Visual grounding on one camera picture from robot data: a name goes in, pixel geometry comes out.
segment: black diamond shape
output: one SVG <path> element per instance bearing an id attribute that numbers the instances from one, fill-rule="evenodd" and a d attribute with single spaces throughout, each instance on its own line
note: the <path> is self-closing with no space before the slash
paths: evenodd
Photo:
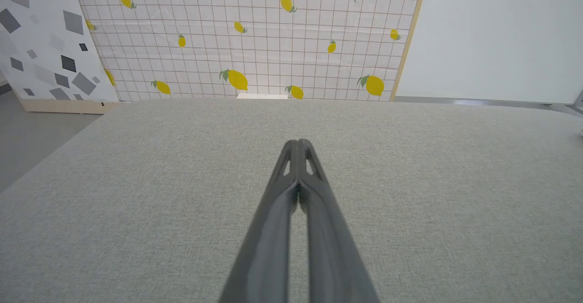
<path id="1" fill-rule="evenodd" d="M 61 85 L 63 87 L 69 87 L 69 78 L 68 77 L 64 77 L 61 74 L 55 73 L 55 80 L 56 80 L 56 84 Z"/>
<path id="2" fill-rule="evenodd" d="M 61 55 L 61 61 L 63 62 L 63 68 L 65 68 L 65 70 L 77 72 L 77 68 L 75 67 L 75 61 L 73 59 Z"/>
<path id="3" fill-rule="evenodd" d="M 19 71 L 25 71 L 25 68 L 22 66 L 22 62 L 19 61 L 18 59 L 14 59 L 12 57 L 10 57 L 10 63 L 12 64 L 12 67 L 16 68 Z"/>

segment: lemon print board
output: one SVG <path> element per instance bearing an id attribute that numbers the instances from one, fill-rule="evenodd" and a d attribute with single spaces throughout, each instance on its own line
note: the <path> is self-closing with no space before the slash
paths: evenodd
<path id="1" fill-rule="evenodd" d="M 79 2 L 123 101 L 243 92 L 388 101 L 419 9 L 418 0 Z"/>

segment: wooden base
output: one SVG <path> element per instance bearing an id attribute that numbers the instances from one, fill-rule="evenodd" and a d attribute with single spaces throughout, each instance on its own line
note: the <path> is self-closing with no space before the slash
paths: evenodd
<path id="1" fill-rule="evenodd" d="M 121 102 L 94 102 L 91 100 L 21 99 L 17 91 L 14 93 L 27 112 L 105 114 L 123 104 Z"/>

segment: gray floor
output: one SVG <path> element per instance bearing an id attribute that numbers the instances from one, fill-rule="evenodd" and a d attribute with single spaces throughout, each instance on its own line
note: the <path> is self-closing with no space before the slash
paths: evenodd
<path id="1" fill-rule="evenodd" d="M 27 113 L 14 92 L 0 96 L 0 193 L 97 118 Z"/>

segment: geometric pattern board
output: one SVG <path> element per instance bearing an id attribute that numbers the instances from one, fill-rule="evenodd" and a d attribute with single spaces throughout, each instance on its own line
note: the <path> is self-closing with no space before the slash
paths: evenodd
<path id="1" fill-rule="evenodd" d="M 233 98 L 245 92 L 244 82 L 248 93 L 389 100 L 417 5 L 417 0 L 79 2 L 102 63 L 127 101 Z"/>
<path id="2" fill-rule="evenodd" d="M 119 101 L 111 82 L 96 85 L 83 80 L 85 75 L 103 79 L 107 73 L 85 29 L 88 23 L 78 0 L 0 2 L 0 69 L 21 98 L 79 95 L 86 100 Z M 61 66 L 72 73 L 63 74 Z M 74 78 L 77 85 L 70 85 Z"/>

